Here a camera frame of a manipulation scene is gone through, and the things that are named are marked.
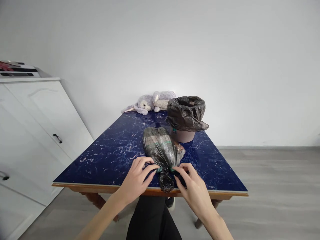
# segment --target plush bunny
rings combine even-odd
[[[152,95],[143,95],[139,97],[138,102],[121,110],[121,113],[134,110],[136,110],[138,113],[141,113],[142,115],[147,115],[148,111],[154,110]]]
[[[169,100],[175,97],[176,94],[173,91],[155,91],[152,98],[154,111],[167,110]]]

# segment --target black pants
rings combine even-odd
[[[129,224],[127,240],[180,240],[165,205],[166,197],[140,196]]]

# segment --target black handle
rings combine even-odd
[[[0,171],[0,173],[2,173],[4,175],[4,176],[2,176],[2,174],[0,175],[0,177],[2,178],[3,181],[8,180],[10,178],[6,173],[1,172],[1,171]]]
[[[59,140],[59,143],[62,143],[62,140],[60,139],[60,137],[57,134],[53,134],[54,137],[57,137],[57,139]]]

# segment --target plastic bag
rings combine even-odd
[[[159,183],[162,191],[171,192],[174,188],[170,172],[172,167],[179,166],[186,150],[170,137],[163,128],[146,128],[143,132],[143,148],[147,157],[152,157],[154,163],[159,165]]]
[[[173,98],[168,102],[166,122],[180,131],[207,130],[209,125],[201,121],[205,110],[206,103],[197,96]]]

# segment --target cabinet door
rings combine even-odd
[[[17,240],[45,209],[0,185],[0,239]]]
[[[72,162],[9,90],[0,84],[1,184],[44,205],[62,188],[52,181]]]
[[[93,142],[59,81],[13,83],[6,87],[72,160]]]

